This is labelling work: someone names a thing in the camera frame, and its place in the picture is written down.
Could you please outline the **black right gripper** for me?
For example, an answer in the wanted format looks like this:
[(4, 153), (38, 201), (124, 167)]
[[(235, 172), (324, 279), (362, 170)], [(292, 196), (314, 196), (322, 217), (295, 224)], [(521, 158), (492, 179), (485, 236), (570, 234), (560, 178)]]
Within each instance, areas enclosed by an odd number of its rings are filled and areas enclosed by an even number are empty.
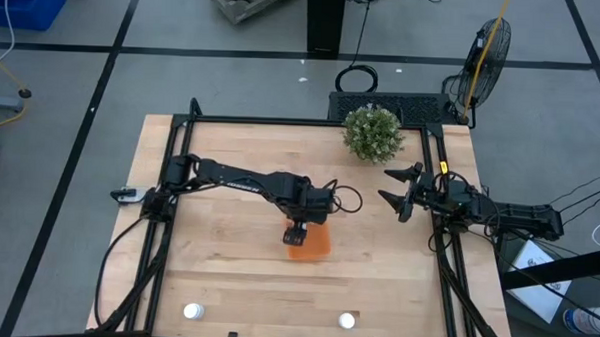
[(446, 194), (433, 187), (434, 176), (431, 173), (423, 173), (422, 170), (422, 165), (415, 164), (406, 169), (384, 170), (385, 175), (409, 183), (404, 196), (391, 194), (386, 190), (378, 190), (378, 194), (398, 214), (399, 222), (406, 222), (411, 218), (415, 205), (442, 215), (454, 212)]

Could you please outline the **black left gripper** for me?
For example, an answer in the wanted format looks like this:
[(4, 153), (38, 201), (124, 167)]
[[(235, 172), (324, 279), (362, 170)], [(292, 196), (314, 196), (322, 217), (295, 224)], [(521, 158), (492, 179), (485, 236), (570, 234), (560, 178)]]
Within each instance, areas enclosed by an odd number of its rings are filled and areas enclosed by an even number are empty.
[(334, 208), (334, 191), (328, 187), (304, 186), (281, 198), (281, 211), (291, 221), (282, 242), (302, 246), (308, 236), (308, 225), (323, 224)]

